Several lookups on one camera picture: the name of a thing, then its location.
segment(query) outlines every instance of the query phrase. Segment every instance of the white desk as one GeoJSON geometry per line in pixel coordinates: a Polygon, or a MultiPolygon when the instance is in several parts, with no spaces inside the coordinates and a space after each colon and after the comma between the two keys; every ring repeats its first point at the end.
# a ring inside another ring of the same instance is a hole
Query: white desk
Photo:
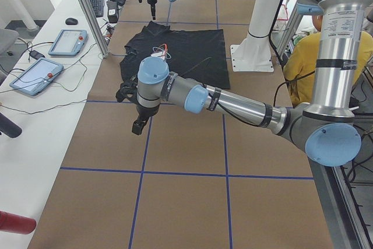
{"type": "MultiPolygon", "coordinates": [[[[97,21],[99,26],[105,23],[102,17],[97,18],[97,21]]],[[[85,29],[89,35],[86,45],[76,57],[52,58],[64,64],[65,68],[72,65],[95,43],[78,0],[63,0],[33,40],[33,44],[54,41],[61,29],[68,28],[85,29]],[[68,17],[76,18],[78,25],[67,26],[65,19],[68,17]]],[[[45,45],[36,47],[35,50],[48,58],[49,48],[50,45],[45,45]]],[[[20,58],[15,68],[26,69],[35,61],[31,59],[31,62],[28,62],[27,59],[28,53],[20,58]]],[[[100,51],[96,45],[82,62],[88,70],[83,82],[74,92],[67,92],[60,85],[51,84],[36,97],[25,96],[17,91],[0,93],[0,102],[7,107],[34,112],[84,100],[101,64],[100,51]]],[[[78,63],[64,71],[55,81],[73,89],[84,69],[78,63]]],[[[9,83],[14,78],[9,75],[0,87],[0,92],[11,89],[9,83]]],[[[0,112],[23,130],[15,139],[6,135],[0,136],[0,210],[39,220],[83,108],[84,103],[79,103],[27,115],[0,107],[0,112]]],[[[33,233],[22,235],[0,232],[0,247],[27,248],[32,236],[33,233]]]]}

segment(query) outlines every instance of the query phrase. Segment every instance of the red object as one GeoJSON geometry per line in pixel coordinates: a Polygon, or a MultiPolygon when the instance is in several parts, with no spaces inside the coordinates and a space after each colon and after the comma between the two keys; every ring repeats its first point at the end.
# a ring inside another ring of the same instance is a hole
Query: red object
{"type": "Polygon", "coordinates": [[[0,211],[0,231],[8,233],[29,234],[36,227],[36,221],[4,211],[0,211]]]}

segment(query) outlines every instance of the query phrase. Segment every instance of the black cloth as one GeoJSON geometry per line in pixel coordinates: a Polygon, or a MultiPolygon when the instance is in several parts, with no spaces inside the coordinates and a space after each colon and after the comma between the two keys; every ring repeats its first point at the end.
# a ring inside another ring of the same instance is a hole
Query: black cloth
{"type": "Polygon", "coordinates": [[[223,30],[170,30],[154,22],[144,26],[125,46],[126,56],[120,63],[123,81],[137,74],[153,47],[164,43],[171,55],[167,59],[170,71],[221,89],[230,88],[223,30]]]}

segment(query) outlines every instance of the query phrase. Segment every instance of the tablet screen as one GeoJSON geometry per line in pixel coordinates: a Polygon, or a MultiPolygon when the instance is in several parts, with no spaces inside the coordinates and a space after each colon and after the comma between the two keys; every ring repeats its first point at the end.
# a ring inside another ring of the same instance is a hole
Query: tablet screen
{"type": "Polygon", "coordinates": [[[53,52],[72,52],[80,33],[80,30],[63,31],[56,45],[54,46],[53,52]]]}
{"type": "Polygon", "coordinates": [[[40,83],[45,82],[44,78],[47,77],[48,73],[51,73],[56,67],[58,66],[42,59],[13,84],[31,92],[40,83]]]}

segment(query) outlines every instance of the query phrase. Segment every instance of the white sticker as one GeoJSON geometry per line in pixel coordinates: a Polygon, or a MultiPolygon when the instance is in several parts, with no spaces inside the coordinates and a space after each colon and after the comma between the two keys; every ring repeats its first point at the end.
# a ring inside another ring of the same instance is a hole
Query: white sticker
{"type": "Polygon", "coordinates": [[[360,23],[358,19],[360,11],[347,10],[328,13],[323,17],[321,40],[332,38],[355,38],[358,41],[360,23]]]}

